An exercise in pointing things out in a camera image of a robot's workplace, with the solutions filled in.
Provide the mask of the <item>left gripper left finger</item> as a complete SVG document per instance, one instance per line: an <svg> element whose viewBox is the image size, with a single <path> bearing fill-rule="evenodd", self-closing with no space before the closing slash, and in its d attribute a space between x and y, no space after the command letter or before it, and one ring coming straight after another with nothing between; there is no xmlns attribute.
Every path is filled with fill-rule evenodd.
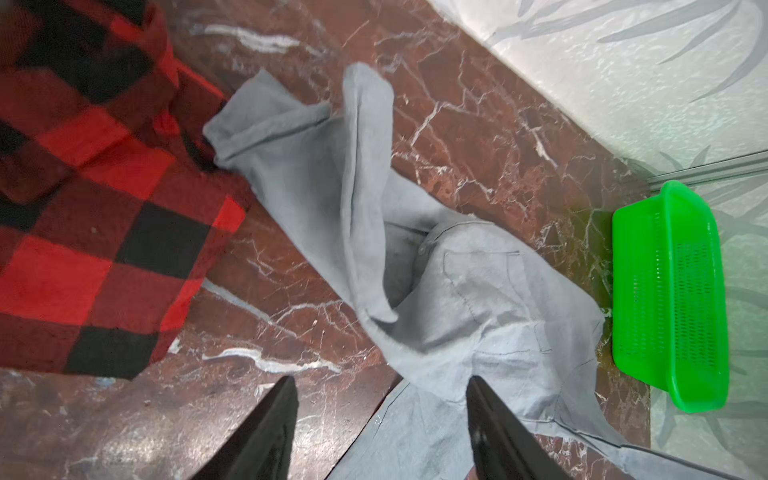
<svg viewBox="0 0 768 480"><path fill-rule="evenodd" d="M195 479L286 479L298 414L298 392L282 377Z"/></svg>

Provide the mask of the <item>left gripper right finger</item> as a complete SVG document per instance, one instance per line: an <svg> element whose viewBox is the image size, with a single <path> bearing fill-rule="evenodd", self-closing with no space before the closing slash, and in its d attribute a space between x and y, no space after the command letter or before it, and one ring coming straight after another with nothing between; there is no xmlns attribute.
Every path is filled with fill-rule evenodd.
<svg viewBox="0 0 768 480"><path fill-rule="evenodd" d="M568 477L483 378L470 378L466 405L478 478L556 480Z"/></svg>

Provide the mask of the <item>grey long sleeve shirt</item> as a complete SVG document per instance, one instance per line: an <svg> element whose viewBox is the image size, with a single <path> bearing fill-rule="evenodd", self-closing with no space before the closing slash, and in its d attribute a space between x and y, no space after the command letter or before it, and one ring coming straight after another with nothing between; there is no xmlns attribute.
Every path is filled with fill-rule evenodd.
<svg viewBox="0 0 768 480"><path fill-rule="evenodd" d="M392 168L391 85L356 63L343 97L335 116L261 71L203 129L217 166L249 181L401 377L331 477L464 478L479 465L465 396L477 376L529 440L579 441L637 479L715 478L608 423L595 395L604 316L590 295Z"/></svg>

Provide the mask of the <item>green plastic basket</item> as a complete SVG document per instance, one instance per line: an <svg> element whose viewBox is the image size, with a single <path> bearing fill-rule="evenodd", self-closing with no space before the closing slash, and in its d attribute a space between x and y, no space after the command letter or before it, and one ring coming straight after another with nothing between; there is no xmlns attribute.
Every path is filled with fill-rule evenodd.
<svg viewBox="0 0 768 480"><path fill-rule="evenodd" d="M612 219L613 358L686 413L718 410L730 382L716 220L679 181Z"/></svg>

